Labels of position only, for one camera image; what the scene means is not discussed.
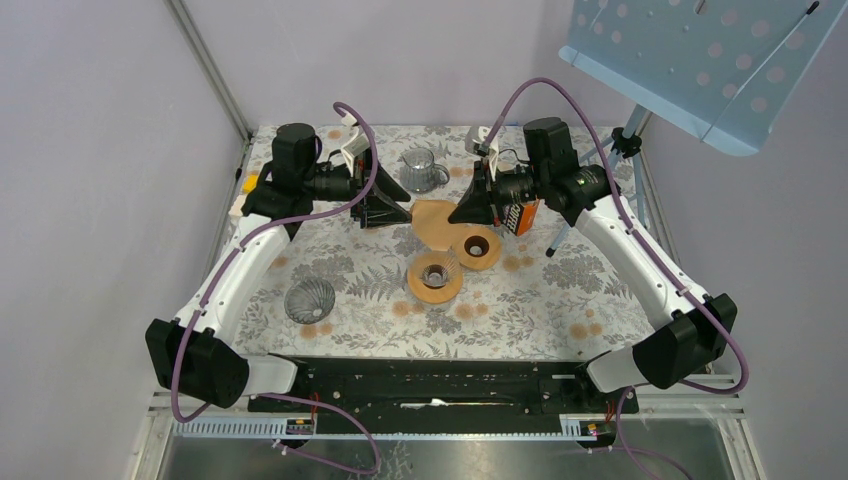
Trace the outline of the orange coffee filter box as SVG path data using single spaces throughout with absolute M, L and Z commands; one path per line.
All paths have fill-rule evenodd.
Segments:
M 512 234 L 522 236 L 532 229 L 539 209 L 533 172 L 526 165 L 517 165 L 500 174 L 505 198 L 504 223 Z

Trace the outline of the brown paper coffee filter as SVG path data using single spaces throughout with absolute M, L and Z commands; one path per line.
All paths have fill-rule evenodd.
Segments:
M 455 208 L 456 204 L 447 200 L 417 200 L 410 210 L 417 238 L 431 250 L 450 250 L 468 228 L 448 221 Z

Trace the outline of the clear glass dripper cone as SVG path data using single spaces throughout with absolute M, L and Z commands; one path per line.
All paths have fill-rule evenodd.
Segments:
M 431 251 L 421 256 L 418 278 L 430 289 L 441 289 L 460 277 L 461 268 L 450 251 Z

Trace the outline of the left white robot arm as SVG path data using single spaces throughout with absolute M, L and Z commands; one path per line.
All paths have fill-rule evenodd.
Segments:
M 337 203 L 361 228 L 408 223 L 409 194 L 376 159 L 373 131 L 356 121 L 351 137 L 335 150 L 341 163 L 321 158 L 323 144 L 304 123 L 279 127 L 271 158 L 234 204 L 234 226 L 222 257 L 197 292 L 171 320 L 155 319 L 145 342 L 159 384 L 171 392 L 171 408 L 190 396 L 221 408 L 245 396 L 271 393 L 288 411 L 309 401 L 310 385 L 290 360 L 242 356 L 232 342 L 265 272 L 306 221 L 318 219 L 317 201 Z

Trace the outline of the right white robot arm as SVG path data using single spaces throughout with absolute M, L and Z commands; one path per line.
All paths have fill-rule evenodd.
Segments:
M 523 135 L 528 160 L 506 171 L 496 167 L 480 134 L 468 135 L 469 150 L 480 158 L 449 222 L 515 226 L 523 207 L 543 201 L 601 251 L 654 328 L 635 345 L 581 365 L 573 386 L 577 405 L 597 412 L 625 387 L 668 389 L 721 357 L 738 313 L 735 302 L 709 294 L 670 260 L 604 167 L 580 165 L 564 121 L 531 121 Z

